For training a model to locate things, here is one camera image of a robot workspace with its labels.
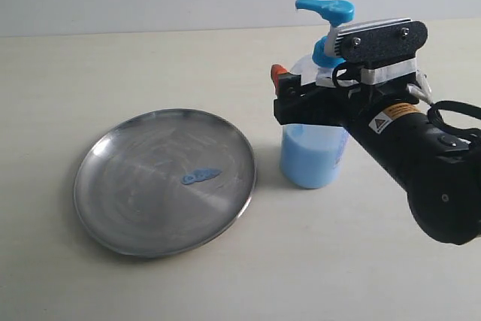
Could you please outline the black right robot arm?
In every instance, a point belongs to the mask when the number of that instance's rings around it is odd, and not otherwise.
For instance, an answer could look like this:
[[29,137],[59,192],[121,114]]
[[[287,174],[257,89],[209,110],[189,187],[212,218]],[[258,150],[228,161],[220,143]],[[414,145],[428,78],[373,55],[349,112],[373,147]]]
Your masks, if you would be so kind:
[[281,125],[341,126],[406,192],[429,237],[462,245],[480,236],[480,131],[456,130],[409,94],[410,76],[380,86],[322,87],[272,65]]

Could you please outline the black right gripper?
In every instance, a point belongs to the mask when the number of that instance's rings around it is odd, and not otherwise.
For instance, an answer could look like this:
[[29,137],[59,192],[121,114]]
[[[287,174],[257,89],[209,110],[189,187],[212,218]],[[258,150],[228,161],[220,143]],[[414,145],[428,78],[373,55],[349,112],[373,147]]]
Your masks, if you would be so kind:
[[303,85],[301,77],[282,65],[271,66],[277,98],[274,115],[281,125],[344,126],[352,135],[368,132],[389,137],[425,137],[428,119],[416,108],[419,100],[409,92],[415,75],[368,86]]

